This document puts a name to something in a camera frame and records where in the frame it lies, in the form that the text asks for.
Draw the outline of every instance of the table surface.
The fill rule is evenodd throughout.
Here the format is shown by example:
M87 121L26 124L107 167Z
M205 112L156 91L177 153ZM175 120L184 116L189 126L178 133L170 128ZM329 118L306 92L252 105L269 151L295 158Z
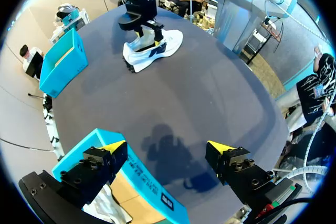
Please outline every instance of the table surface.
M208 140L243 146L272 169L288 130L252 71L216 38L158 9L157 21L183 35L180 49L131 73L120 6L79 30L89 66L53 101L65 153L95 128L121 132L152 175L188 211L191 223L223 223L241 206L205 160Z

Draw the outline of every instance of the wall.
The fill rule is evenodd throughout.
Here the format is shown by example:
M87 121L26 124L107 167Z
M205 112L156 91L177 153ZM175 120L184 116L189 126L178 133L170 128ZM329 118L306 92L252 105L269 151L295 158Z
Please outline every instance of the wall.
M43 118L38 82L27 76L21 61L4 45L0 54L0 137L24 146L51 150ZM57 159L54 153L32 151L0 141L0 154L17 186L23 176L45 169L51 172Z
M300 5L295 6L292 16L313 31L321 34L314 21ZM298 80L312 73L314 47L318 43L323 45L324 52L332 53L332 49L324 41L304 29L290 17L284 19L283 24L283 37L277 51L273 53L277 42L271 39L261 50L260 54L273 68L280 81L286 86L290 79L303 68L307 68L307 70L303 76L300 75ZM277 30L280 30L281 22L278 21L275 25L277 26ZM266 31L262 29L261 33L264 36L266 35Z

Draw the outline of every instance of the black bolt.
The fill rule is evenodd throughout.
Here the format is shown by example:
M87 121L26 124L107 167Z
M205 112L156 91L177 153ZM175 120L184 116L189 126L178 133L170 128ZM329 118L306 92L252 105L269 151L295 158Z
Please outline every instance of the black bolt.
M30 191L30 193L31 193L31 195L36 195L37 194L37 191L36 191L36 189L32 189L31 191Z
M92 170L98 169L98 165L96 163L91 164Z
M253 166L254 165L254 160L253 159L249 159L248 160L248 164L249 164L249 166Z
M40 188L41 188L41 189L46 188L46 183L41 183L41 184L40 184Z
M274 173L271 170L269 170L266 174L267 178L273 178Z
M82 182L82 180L80 178L76 178L73 182L75 184L80 184Z
M243 168L242 164L236 164L235 170L241 170Z
M259 184L259 181L257 179L252 179L252 185L257 186Z

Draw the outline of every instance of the blue plastic crate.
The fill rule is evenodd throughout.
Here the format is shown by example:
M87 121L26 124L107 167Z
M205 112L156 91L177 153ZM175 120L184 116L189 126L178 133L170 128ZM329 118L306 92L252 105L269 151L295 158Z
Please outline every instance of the blue plastic crate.
M42 65L39 88L56 98L87 65L83 42L75 29L72 29L47 52Z
M60 172L62 170L70 170L77 165L79 160L83 159L83 152L91 146L103 147L121 140L126 140L121 133L95 129L72 148L52 169L54 177L61 181ZM129 144L127 152L128 159L121 167L120 172L128 183L154 209L173 224L189 224L186 208L153 177Z

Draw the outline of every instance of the floor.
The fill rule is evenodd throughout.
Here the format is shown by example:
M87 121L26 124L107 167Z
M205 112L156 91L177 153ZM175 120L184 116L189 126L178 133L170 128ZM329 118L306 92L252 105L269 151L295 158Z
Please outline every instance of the floor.
M251 57L245 50L242 50L240 58L246 63ZM262 82L268 93L276 99L285 89L281 81L277 77L276 73L272 70L270 65L263 59L260 54L253 59L253 61L248 65L252 72L258 77Z

